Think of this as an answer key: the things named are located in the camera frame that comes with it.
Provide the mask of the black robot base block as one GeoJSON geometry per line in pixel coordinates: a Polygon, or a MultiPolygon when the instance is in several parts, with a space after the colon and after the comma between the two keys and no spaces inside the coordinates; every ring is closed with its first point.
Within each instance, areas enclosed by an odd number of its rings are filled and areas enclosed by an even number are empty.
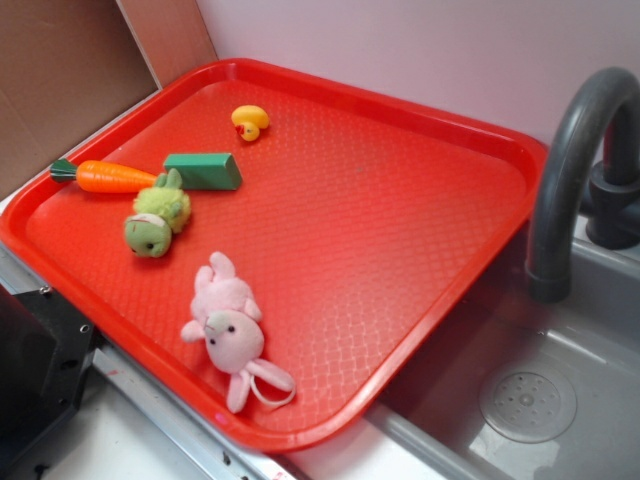
{"type": "Polygon", "coordinates": [[[1,471],[75,415],[94,324],[57,292],[1,290],[1,471]]]}

